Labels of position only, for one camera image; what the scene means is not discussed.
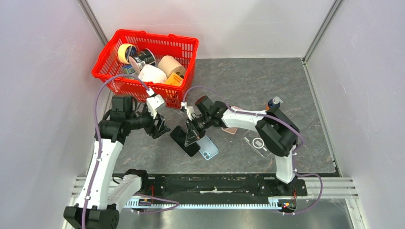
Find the clear phone case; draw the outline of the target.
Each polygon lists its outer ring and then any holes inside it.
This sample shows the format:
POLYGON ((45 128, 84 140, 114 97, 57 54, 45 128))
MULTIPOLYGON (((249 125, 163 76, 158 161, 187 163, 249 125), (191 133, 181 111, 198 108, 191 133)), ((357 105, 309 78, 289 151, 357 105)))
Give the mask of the clear phone case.
POLYGON ((264 140, 257 132, 249 130, 243 135, 243 139, 260 157, 266 158, 272 155, 270 150, 265 145, 264 140))

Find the light blue phone case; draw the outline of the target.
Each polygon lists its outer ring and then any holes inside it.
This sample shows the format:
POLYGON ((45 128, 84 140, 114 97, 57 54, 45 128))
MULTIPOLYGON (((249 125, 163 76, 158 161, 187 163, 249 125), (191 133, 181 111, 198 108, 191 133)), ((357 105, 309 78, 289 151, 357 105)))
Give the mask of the light blue phone case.
POLYGON ((219 149, 206 135, 200 140, 198 140, 196 143, 200 147, 199 153, 205 160, 211 160, 214 156, 216 156, 219 153, 219 149))

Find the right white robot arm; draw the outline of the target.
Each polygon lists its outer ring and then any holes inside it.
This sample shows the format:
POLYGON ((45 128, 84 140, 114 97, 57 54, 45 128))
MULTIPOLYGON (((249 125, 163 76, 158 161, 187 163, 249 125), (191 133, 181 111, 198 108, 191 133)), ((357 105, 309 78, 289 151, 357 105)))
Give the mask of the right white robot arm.
POLYGON ((281 195, 288 195, 295 189, 297 181, 293 168, 292 152, 298 148, 302 138, 299 129, 285 116, 279 106, 272 106, 264 111, 247 111, 235 109, 224 102, 212 102, 203 96, 195 103, 199 115, 186 102, 181 103, 181 110, 187 113, 185 146, 192 145, 205 136, 210 127, 238 128, 257 132, 264 145, 275 156, 276 190, 281 195))

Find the phone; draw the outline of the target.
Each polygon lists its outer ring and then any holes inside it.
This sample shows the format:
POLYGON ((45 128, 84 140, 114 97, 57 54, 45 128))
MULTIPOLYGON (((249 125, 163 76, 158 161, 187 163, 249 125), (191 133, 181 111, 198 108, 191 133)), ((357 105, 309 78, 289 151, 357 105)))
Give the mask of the phone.
POLYGON ((170 133, 170 137, 175 143, 190 157, 197 154, 201 147, 197 143, 185 146, 186 132, 181 126, 176 126, 170 133))

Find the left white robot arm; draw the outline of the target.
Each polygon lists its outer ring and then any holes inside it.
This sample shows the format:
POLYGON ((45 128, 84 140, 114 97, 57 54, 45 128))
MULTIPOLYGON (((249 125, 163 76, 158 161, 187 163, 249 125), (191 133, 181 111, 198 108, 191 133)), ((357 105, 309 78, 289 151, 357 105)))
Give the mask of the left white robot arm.
POLYGON ((120 212, 131 197, 149 191, 145 170, 129 169, 118 186, 110 191, 117 158, 127 136, 143 129, 156 139, 170 131, 158 109, 166 103, 161 95, 147 98, 142 111, 134 109, 135 97, 115 95, 109 109, 96 124, 95 146, 85 184, 76 203, 64 210, 64 219, 74 229, 115 229, 120 212))

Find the pink phone case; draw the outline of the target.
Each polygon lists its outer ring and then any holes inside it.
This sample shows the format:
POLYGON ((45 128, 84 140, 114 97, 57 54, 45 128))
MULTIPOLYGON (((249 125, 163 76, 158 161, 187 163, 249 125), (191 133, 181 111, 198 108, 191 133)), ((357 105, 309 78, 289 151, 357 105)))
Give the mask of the pink phone case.
MULTIPOLYGON (((237 111, 242 110, 241 108, 236 107, 236 106, 231 106, 231 108, 234 109, 234 110, 237 110, 237 111)), ((228 133, 228 134, 234 135, 234 134, 236 134, 238 128, 237 127, 232 127, 232 128, 224 128, 224 127, 222 127, 221 130, 228 133)))

